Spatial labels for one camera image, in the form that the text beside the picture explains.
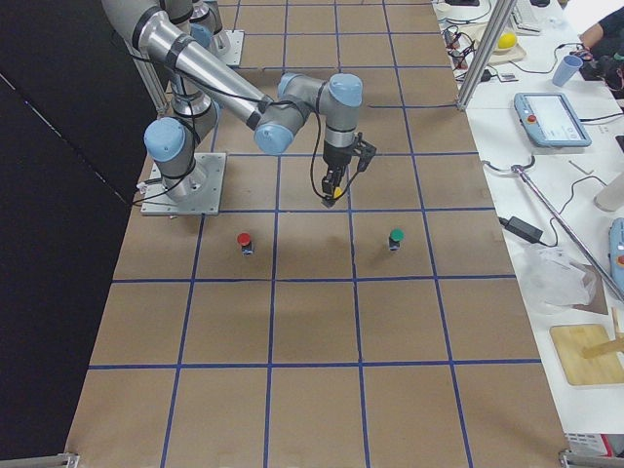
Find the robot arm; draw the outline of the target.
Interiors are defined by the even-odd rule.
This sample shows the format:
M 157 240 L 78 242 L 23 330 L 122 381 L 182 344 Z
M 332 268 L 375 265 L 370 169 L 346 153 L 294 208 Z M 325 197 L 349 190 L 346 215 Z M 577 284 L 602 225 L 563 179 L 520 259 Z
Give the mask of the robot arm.
M 223 56 L 229 50 L 230 43 L 223 31 L 218 2 L 193 0 L 192 7 L 190 18 L 192 37 L 209 52 Z
M 364 172 L 376 153 L 357 130 L 363 101 L 362 80 L 337 73 L 327 80 L 301 73 L 282 75 L 271 97 L 215 55 L 209 41 L 222 29 L 215 1 L 105 1 L 114 30 L 150 61 L 187 79 L 253 130 L 258 148 L 280 155 L 292 144 L 308 117 L 319 125 L 328 169 L 315 194 L 331 207 L 349 188 L 344 179 L 353 157 Z

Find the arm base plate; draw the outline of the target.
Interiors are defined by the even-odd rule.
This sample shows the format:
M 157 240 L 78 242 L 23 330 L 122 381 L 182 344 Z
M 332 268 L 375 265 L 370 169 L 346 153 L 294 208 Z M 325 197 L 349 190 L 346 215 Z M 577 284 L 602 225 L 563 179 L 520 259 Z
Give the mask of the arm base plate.
M 169 192 L 162 183 L 160 171 L 152 165 L 154 184 L 145 186 L 146 201 L 140 203 L 143 215 L 218 215 L 227 155 L 225 153 L 197 152 L 195 168 L 179 185 L 165 179 L 175 188 Z
M 211 41 L 209 51 L 230 67 L 238 67 L 241 63 L 244 30 L 221 30 Z

